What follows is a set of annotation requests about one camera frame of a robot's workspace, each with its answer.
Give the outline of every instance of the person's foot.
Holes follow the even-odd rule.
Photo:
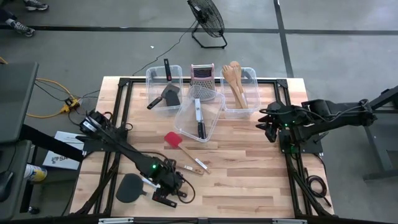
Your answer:
[[[34,10],[44,11],[49,8],[48,4],[41,3],[38,0],[25,0],[24,3],[25,3],[25,8],[28,11],[34,11]]]
[[[24,24],[21,24],[20,22],[12,22],[10,26],[14,28],[14,30],[18,33],[23,34],[27,37],[32,37],[35,32],[35,30],[33,30],[32,28],[29,28]]]

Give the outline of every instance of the concrete floor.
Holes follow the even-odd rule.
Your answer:
[[[273,0],[214,0],[226,28],[277,29]],[[285,29],[397,30],[398,2],[393,0],[279,0]],[[48,0],[50,10],[28,13],[21,1],[6,6],[22,22],[35,26],[189,27],[194,18],[183,0]],[[39,62],[40,78],[56,80],[76,95],[97,90],[106,75],[130,75],[178,41],[180,32],[37,31],[28,39],[0,30],[0,56],[9,62]],[[207,44],[218,43],[198,34]],[[225,34],[224,50],[205,50],[187,34],[170,53],[170,63],[188,75],[191,63],[220,66],[237,60],[259,77],[287,77],[279,34]],[[375,98],[398,85],[398,35],[287,35],[294,77],[304,78],[310,99],[335,102]],[[151,66],[162,65],[162,61]],[[50,114],[61,106],[34,89],[29,112]],[[84,107],[95,107],[86,101]],[[67,117],[27,118],[47,134],[78,132]],[[364,174],[379,169],[363,128],[332,131],[323,141],[329,191],[337,215],[345,218],[398,222],[398,179],[365,183]],[[46,185],[35,203],[40,216],[62,213],[71,181]]]

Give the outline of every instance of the clear plastic bin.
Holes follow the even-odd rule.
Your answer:
[[[178,65],[170,65],[170,71],[172,74],[172,84],[180,88],[178,98],[180,99],[180,105],[178,106],[167,106],[166,100],[163,99],[160,103],[154,106],[151,110],[159,111],[165,115],[175,114],[180,109],[183,97],[183,84],[182,84],[182,69]],[[148,104],[160,97],[164,88],[168,85],[166,79],[165,67],[152,67],[148,68],[146,72],[146,88],[147,88],[147,99]]]
[[[205,124],[206,139],[198,137],[198,121],[196,117],[195,98],[214,95],[211,100],[200,101],[203,122]],[[193,85],[189,88],[188,95],[184,97],[184,103],[178,111],[174,126],[180,133],[200,142],[209,141],[216,127],[218,117],[225,103],[225,97],[221,93],[209,90],[205,87]]]
[[[221,93],[225,96],[225,118],[239,119],[250,118],[253,112],[258,111],[261,106],[260,94],[258,90],[256,71],[253,68],[242,68],[242,87],[244,90],[243,99],[248,105],[248,109],[236,109],[235,98],[229,83],[224,79],[221,71],[220,83]]]

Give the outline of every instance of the metal grater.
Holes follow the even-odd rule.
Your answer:
[[[211,65],[191,65],[191,85],[202,86],[209,90],[216,91],[214,81],[214,64]],[[212,91],[195,91],[194,98],[201,101],[211,100],[216,96]]]

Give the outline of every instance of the wooden table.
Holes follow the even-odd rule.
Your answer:
[[[117,84],[120,77],[104,77],[96,109],[100,112],[112,111]],[[307,101],[304,81],[301,78],[287,79],[292,104]],[[273,101],[274,89],[270,85],[259,85],[262,108]],[[226,101],[233,103],[233,96]],[[134,125],[129,132],[128,142],[138,150],[159,151],[169,158],[196,166],[180,149],[171,149],[164,142],[164,136],[174,130],[174,117],[157,116],[147,106],[145,83],[136,83],[130,102],[128,123]],[[257,129],[257,120],[263,114],[255,112],[250,119],[224,119],[221,114],[211,139],[200,143],[183,137],[183,143],[197,155],[212,171],[211,174],[196,175],[181,170],[195,190],[196,198],[190,204],[183,204],[175,196],[169,199],[178,203],[171,208],[152,200],[153,188],[144,184],[148,196],[141,195],[133,203],[122,203],[114,199],[112,216],[122,217],[228,217],[228,218],[292,218],[292,199],[285,157],[279,151],[278,143],[270,143],[264,132]],[[81,165],[71,212],[77,211],[89,199],[100,179],[103,152],[95,152]],[[304,166],[310,175],[318,175],[326,182],[321,162],[313,155],[303,154]],[[119,166],[116,189],[124,174],[137,173],[135,165],[122,156]],[[182,190],[192,190],[184,184]],[[302,192],[297,191],[302,204]],[[104,191],[104,209],[108,189]],[[319,202],[331,213],[324,200]]]

